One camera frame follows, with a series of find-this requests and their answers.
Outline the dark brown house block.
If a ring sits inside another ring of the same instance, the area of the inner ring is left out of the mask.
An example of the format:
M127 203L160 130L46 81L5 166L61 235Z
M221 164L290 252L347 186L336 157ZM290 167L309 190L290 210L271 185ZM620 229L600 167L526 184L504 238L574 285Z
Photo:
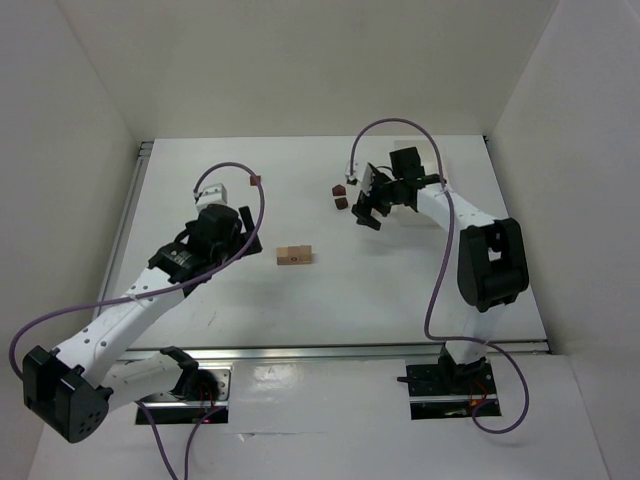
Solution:
M332 188L332 195L334 197L345 197L346 196L346 188L341 184L335 185Z

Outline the white plastic bin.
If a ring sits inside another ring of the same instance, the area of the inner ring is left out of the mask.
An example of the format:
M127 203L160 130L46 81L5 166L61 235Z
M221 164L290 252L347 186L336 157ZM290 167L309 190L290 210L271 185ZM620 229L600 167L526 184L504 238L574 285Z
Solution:
M437 174L437 160L432 145L428 140L395 140L392 152L415 147L426 174ZM403 228L420 228L439 230L440 225L432 218L414 212L409 207L395 207L392 218Z

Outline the long light wood block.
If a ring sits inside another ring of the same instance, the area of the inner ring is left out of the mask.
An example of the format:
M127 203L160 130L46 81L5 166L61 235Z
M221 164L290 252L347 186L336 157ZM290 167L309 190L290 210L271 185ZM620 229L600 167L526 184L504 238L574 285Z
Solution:
M278 262L277 258L276 258L276 263L280 266L284 266L284 265L305 265L305 264L311 264L311 261L304 261L302 258L298 261L296 261L294 258L290 257L290 260L287 263L284 262Z

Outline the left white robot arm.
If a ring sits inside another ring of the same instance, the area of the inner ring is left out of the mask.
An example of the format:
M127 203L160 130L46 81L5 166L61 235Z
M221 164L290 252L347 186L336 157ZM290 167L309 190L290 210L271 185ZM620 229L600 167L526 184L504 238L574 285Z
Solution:
M211 204L162 246L116 305L51 350L23 359L24 403L71 444L92 435L106 415L156 393L189 399L216 394L215 377L169 346L129 364L121 356L162 315L229 262L261 252L251 211Z

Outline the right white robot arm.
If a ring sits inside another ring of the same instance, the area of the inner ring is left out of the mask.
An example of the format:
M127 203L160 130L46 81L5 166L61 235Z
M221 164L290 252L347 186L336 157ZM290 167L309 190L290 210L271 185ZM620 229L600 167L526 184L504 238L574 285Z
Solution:
M441 170L427 173L416 148L393 151L390 159L389 173L349 162L346 180L359 188L351 212L358 224L378 230L381 218L403 206L445 230L433 292L454 282L453 315L462 327L458 334L440 337L438 366L445 382L462 382L480 371L498 320L529 286L522 230L515 219L487 214L454 192Z

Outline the dark brown wood block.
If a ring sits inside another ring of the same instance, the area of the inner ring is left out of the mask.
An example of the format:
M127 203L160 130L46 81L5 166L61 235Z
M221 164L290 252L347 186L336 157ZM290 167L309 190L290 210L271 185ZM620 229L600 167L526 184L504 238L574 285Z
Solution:
M346 198L337 198L334 201L334 203L335 203L336 208L338 210L343 210L343 209L346 209L348 207L348 201L347 201Z

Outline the aluminium left rail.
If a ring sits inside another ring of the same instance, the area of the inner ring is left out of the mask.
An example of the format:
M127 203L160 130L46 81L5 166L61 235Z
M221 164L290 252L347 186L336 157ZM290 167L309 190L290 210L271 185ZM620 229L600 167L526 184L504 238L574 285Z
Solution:
M108 300L114 294L154 143L154 140L150 140L144 141L139 145L132 178L129 183L106 271L98 293L98 302Z

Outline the aluminium rail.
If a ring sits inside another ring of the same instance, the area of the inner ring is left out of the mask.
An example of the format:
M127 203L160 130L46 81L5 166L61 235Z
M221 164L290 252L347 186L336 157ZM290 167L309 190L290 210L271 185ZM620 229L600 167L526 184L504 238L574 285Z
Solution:
M144 141L139 145L132 178L129 183L106 271L98 293L98 302L108 300L114 294L154 143L154 140L150 140Z
M547 341L500 342L499 346L511 354L550 354ZM192 348L183 350L196 360L299 360L299 359L349 359L349 358L408 358L437 356L440 343L362 344L290 347L228 347ZM133 349L125 352L121 361L140 361L156 353L156 349Z

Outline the aluminium front rail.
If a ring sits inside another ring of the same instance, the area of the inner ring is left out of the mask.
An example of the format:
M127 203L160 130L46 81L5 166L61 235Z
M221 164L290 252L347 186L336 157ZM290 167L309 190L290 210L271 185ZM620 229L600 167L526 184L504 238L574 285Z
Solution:
M499 346L511 354L550 354L547 341L500 342ZM440 343L362 344L290 347L228 347L192 348L183 350L196 360L299 360L299 359L349 359L349 358L408 358L437 356ZM140 361L156 353L156 349L133 349L125 352L121 361Z

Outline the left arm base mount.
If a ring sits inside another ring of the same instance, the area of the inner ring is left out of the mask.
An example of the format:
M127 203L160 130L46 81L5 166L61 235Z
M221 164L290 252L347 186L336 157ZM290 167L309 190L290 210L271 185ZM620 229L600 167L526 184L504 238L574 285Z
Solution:
M215 380L215 387L200 384L186 398L169 392L145 397L143 405L158 425L195 425L202 417L213 412L206 424L227 424L231 393L232 367L230 364L205 364Z

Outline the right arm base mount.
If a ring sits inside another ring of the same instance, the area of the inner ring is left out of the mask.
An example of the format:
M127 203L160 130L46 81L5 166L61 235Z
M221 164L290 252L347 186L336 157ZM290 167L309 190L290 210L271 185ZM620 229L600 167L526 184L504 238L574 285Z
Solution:
M480 405L478 417L499 417L501 409L493 371L483 365L470 377L447 383L435 364L407 365L397 381L407 387L412 420L470 418Z

